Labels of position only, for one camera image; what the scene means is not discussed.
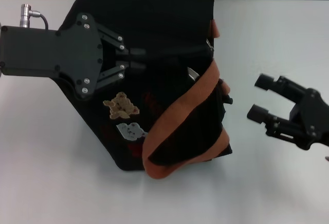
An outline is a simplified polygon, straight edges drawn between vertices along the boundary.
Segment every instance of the white table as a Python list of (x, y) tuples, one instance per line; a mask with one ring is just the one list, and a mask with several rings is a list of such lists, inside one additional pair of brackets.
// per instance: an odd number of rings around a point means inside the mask
[[(74, 0), (0, 0), (17, 26), (29, 3), (58, 29)], [(123, 172), (49, 79), (0, 79), (0, 223), (329, 222), (329, 148), (268, 138), (246, 119), (256, 103), (288, 117), (293, 104), (253, 87), (261, 72), (329, 100), (329, 2), (216, 1), (215, 58), (234, 105), (224, 126), (233, 154), (164, 180)], [(31, 27), (43, 28), (33, 18)]]

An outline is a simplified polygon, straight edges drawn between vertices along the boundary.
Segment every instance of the robotic arm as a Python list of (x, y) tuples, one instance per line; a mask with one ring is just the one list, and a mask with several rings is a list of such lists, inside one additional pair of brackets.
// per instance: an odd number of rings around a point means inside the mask
[(254, 105), (247, 118), (259, 124), (265, 123), (266, 135), (294, 143), (308, 150), (313, 143), (329, 146), (329, 106), (318, 91), (304, 88), (293, 81), (279, 77), (260, 75), (255, 86), (272, 90), (295, 102), (289, 120), (272, 115), (268, 110)]
[[(29, 28), (30, 17), (41, 17), (46, 29)], [(150, 59), (203, 53), (213, 55), (209, 41), (197, 47), (167, 48), (157, 54), (143, 48), (127, 48), (124, 35), (96, 23), (89, 13), (79, 13), (66, 30), (48, 30), (44, 16), (21, 7), (20, 27), (1, 27), (0, 72), (11, 76), (46, 77), (65, 81), (78, 100), (125, 78), (125, 71), (139, 74)], [(114, 65), (104, 68), (103, 47), (110, 47)]]

